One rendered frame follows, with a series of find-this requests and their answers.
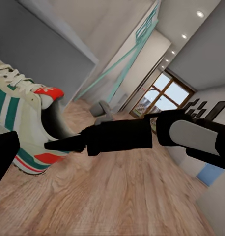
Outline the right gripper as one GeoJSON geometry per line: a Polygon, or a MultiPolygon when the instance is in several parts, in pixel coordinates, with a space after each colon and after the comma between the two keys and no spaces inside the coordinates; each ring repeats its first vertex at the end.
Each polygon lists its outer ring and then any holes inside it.
{"type": "Polygon", "coordinates": [[[132,150],[130,121],[116,120],[86,127],[80,135],[44,144],[47,150],[82,152],[87,145],[89,156],[100,152],[132,150]]]}

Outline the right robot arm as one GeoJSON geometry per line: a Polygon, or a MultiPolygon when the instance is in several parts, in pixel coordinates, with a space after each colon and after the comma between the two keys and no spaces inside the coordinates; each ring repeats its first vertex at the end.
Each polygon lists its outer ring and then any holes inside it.
{"type": "Polygon", "coordinates": [[[111,108],[105,101],[91,106],[91,114],[97,118],[94,125],[86,127],[80,135],[44,144],[47,150],[82,152],[87,145],[89,156],[100,152],[152,148],[151,118],[156,120],[156,135],[162,146],[182,146],[188,156],[219,166],[225,170],[225,162],[215,149],[219,131],[225,125],[198,118],[196,121],[184,108],[146,114],[141,119],[113,121],[111,108]]]}

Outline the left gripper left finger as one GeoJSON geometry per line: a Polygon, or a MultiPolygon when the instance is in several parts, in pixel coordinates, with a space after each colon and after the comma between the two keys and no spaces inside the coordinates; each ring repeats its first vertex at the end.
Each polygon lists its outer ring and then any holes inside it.
{"type": "Polygon", "coordinates": [[[0,135],[0,181],[19,150],[20,143],[15,131],[0,135]]]}

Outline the gym shoe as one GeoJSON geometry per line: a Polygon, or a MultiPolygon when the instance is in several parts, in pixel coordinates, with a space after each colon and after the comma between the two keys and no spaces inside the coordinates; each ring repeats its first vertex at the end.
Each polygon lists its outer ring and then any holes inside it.
{"type": "Polygon", "coordinates": [[[0,135],[15,131],[20,150],[11,163],[27,175],[40,175],[70,151],[44,144],[80,135],[65,123],[59,102],[64,92],[35,84],[0,60],[0,135]]]}

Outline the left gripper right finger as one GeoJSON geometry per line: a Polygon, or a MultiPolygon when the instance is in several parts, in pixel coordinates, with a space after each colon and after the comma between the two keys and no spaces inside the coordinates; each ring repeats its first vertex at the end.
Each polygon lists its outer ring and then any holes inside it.
{"type": "Polygon", "coordinates": [[[223,159],[223,161],[225,162],[225,132],[224,131],[219,131],[216,138],[215,149],[220,155],[220,157],[223,159]]]}

